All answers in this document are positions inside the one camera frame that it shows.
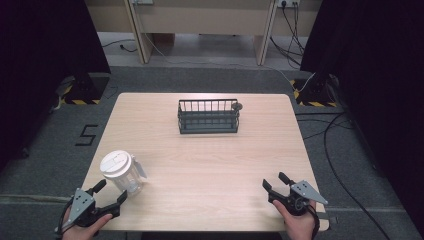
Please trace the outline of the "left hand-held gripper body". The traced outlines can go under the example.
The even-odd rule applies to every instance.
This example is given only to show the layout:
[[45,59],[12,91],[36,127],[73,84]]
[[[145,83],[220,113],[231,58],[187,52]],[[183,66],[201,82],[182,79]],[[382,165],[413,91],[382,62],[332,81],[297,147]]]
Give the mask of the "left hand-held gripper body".
[[89,190],[77,188],[71,201],[71,210],[62,228],[70,228],[77,225],[89,227],[101,217],[111,214],[113,218],[120,215],[120,201],[106,207],[97,207],[94,194],[101,190],[100,187],[93,187]]

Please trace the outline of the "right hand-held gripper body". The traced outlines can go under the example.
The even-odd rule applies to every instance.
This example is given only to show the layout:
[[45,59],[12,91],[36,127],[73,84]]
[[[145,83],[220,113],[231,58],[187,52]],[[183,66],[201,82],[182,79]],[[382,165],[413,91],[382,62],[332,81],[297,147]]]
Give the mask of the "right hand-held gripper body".
[[272,203],[277,200],[285,206],[291,215],[301,216],[305,214],[307,207],[310,205],[310,200],[324,205],[328,204],[328,201],[305,180],[300,182],[290,180],[287,185],[289,186],[289,194],[287,196],[275,191],[269,185],[268,202]]

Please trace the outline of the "clear jar with white lid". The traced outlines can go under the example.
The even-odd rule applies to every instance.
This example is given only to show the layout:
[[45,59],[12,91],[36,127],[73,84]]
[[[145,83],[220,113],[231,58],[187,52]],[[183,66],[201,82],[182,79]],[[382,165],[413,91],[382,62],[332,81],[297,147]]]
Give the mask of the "clear jar with white lid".
[[102,175],[112,181],[121,191],[127,191],[129,196],[141,192],[143,181],[147,175],[136,157],[124,150],[108,153],[100,162]]

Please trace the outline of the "black wire rack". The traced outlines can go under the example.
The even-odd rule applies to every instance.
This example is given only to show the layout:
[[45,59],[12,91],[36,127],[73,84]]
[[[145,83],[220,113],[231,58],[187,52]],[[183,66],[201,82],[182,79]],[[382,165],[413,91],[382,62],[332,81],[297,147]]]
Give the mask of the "black wire rack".
[[181,134],[237,133],[243,105],[237,99],[181,99],[178,127]]

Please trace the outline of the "person's left hand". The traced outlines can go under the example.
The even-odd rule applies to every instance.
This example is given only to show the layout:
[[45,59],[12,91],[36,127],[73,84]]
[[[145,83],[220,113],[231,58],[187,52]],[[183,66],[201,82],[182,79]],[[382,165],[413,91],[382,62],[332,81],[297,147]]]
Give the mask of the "person's left hand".
[[112,215],[106,214],[89,227],[72,226],[62,234],[62,240],[92,240],[111,219]]

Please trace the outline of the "person's right hand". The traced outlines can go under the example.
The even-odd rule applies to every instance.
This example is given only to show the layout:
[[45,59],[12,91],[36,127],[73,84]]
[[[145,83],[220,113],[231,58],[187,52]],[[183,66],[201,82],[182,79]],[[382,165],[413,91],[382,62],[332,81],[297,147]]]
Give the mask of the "person's right hand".
[[288,212],[281,202],[274,200],[272,204],[283,217],[285,230],[291,240],[313,239],[315,220],[311,213],[294,216]]

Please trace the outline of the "wooden table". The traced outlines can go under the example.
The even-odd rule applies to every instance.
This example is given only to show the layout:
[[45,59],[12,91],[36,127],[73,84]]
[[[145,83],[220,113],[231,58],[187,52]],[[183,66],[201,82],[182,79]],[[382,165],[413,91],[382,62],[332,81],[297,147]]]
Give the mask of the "wooden table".
[[235,94],[243,108],[230,134],[182,134],[181,93],[118,96],[82,186],[102,177],[100,162],[125,150],[147,174],[142,190],[107,224],[115,231],[279,232],[281,215],[262,183],[287,192],[278,178],[316,182],[290,98]]

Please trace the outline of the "black stand base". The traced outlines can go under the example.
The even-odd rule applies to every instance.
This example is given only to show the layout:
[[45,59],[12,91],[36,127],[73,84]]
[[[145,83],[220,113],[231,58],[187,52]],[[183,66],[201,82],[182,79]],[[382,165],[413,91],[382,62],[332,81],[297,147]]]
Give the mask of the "black stand base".
[[84,80],[72,79],[62,96],[62,104],[97,105],[109,82],[108,74],[89,74]]
[[327,81],[317,79],[315,74],[290,81],[296,103],[301,106],[336,107],[336,100]]

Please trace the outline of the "black curtain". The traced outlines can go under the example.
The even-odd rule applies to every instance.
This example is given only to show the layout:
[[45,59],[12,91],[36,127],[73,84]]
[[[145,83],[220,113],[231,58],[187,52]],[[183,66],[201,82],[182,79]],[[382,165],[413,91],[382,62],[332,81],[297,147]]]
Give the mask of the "black curtain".
[[322,0],[302,60],[339,86],[424,237],[424,0]]
[[85,0],[0,0],[0,172],[32,140],[64,78],[109,71]]

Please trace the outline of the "beige desk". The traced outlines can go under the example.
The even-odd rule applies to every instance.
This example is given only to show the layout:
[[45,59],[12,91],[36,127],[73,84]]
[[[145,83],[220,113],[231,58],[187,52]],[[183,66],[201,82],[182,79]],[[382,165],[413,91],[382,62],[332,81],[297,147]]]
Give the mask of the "beige desk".
[[295,8],[277,0],[84,0],[99,32],[128,32],[139,60],[150,61],[154,34],[245,35],[253,38],[256,63],[265,63],[271,37],[310,35],[323,0]]

